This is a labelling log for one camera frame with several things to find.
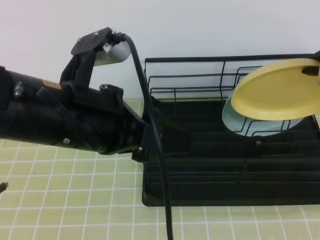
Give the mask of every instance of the black wire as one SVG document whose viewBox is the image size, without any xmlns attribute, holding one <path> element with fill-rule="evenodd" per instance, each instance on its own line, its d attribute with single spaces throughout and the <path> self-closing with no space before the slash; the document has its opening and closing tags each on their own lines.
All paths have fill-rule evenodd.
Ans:
<svg viewBox="0 0 320 240">
<path fill-rule="evenodd" d="M 172 227 L 172 212 L 171 212 L 171 195 L 170 195 L 170 188 L 169 188 L 169 178 L 168 178 L 168 169 L 167 169 L 167 162 L 164 157 L 164 151 L 162 146 L 162 141 L 160 139 L 160 135 L 158 132 L 158 128 L 155 121 L 155 110 L 152 105 L 152 100 L 149 95 L 149 89 L 147 86 L 146 78 L 144 71 L 141 67 L 139 55 L 136 49 L 136 46 L 128 35 L 123 34 L 122 37 L 125 39 L 125 41 L 128 43 L 134 66 L 136 69 L 136 73 L 139 78 L 139 82 L 141 85 L 143 97 L 144 97 L 144 103 L 147 110 L 147 113 L 149 115 L 149 121 L 151 123 L 153 134 L 154 134 L 154 140 L 156 143 L 156 148 L 158 151 L 158 157 L 159 157 L 159 163 L 160 163 L 160 171 L 161 171 L 161 177 L 162 177 L 162 188 L 163 188 L 163 198 L 164 198 L 164 206 L 165 206 L 165 221 L 166 221 L 166 233 L 168 240 L 174 240 L 173 235 L 173 227 Z"/>
</svg>

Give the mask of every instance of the screw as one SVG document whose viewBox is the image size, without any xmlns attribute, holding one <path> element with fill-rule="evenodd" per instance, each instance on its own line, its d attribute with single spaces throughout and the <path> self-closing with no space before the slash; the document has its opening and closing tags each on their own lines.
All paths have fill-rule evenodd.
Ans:
<svg viewBox="0 0 320 240">
<path fill-rule="evenodd" d="M 107 84 L 101 84 L 99 86 L 99 90 L 102 91 L 102 90 L 107 90 L 108 89 L 108 85 Z"/>
<path fill-rule="evenodd" d="M 71 141 L 70 141 L 70 139 L 69 138 L 65 138 L 65 139 L 63 139 L 63 143 L 64 144 L 69 144 Z"/>
</svg>

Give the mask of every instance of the black dish rack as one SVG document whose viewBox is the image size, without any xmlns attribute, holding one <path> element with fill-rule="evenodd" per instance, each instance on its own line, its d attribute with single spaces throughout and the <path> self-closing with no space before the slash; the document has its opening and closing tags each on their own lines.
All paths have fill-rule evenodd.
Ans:
<svg viewBox="0 0 320 240">
<path fill-rule="evenodd" d="M 185 141 L 162 138 L 163 144 L 171 148 L 164 154 L 173 206 L 320 204 L 320 131 L 315 116 L 305 117 L 292 128 L 284 128 L 283 122 L 281 129 L 272 131 L 276 134 L 270 136 L 259 135 L 267 131 L 239 135 L 228 130 L 222 121 L 228 95 L 248 73 L 272 61 L 310 56 L 145 59 L 144 73 L 153 106 L 190 134 L 189 147 L 183 152 L 175 152 L 174 148 L 184 149 Z M 217 66 L 220 70 L 163 75 L 152 74 L 148 69 L 162 64 L 174 69 L 174 65 L 182 63 L 212 63 L 214 71 Z M 200 78 L 206 78 L 211 85 L 199 86 Z M 186 80 L 188 86 L 172 86 L 177 80 L 182 84 Z M 146 159 L 142 201 L 146 206 L 163 206 L 158 160 L 151 153 Z"/>
</svg>

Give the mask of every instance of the light blue plate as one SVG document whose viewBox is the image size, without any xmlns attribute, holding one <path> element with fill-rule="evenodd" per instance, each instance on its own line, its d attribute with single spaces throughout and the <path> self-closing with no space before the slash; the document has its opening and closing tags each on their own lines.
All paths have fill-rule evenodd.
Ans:
<svg viewBox="0 0 320 240">
<path fill-rule="evenodd" d="M 304 118 L 297 118 L 285 121 L 254 121 L 238 113 L 231 105 L 231 97 L 225 102 L 222 110 L 222 120 L 224 125 L 231 131 L 242 136 L 270 136 L 280 133 L 281 129 L 286 130 L 300 123 Z"/>
</svg>

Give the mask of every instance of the plate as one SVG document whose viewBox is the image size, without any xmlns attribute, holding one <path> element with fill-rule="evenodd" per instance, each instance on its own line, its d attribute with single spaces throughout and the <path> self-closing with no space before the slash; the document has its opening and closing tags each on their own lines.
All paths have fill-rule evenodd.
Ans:
<svg viewBox="0 0 320 240">
<path fill-rule="evenodd" d="M 320 62 L 297 58 L 259 68 L 237 85 L 232 106 L 241 115 L 257 120 L 299 119 L 320 112 L 318 76 L 302 73 Z"/>
<path fill-rule="evenodd" d="M 300 123 L 303 118 L 285 120 L 285 121 L 255 121 L 236 112 L 231 105 L 231 97 L 225 102 L 222 110 L 222 120 L 224 125 L 231 131 L 242 136 L 270 136 L 280 133 L 283 130 L 290 129 Z"/>
</svg>

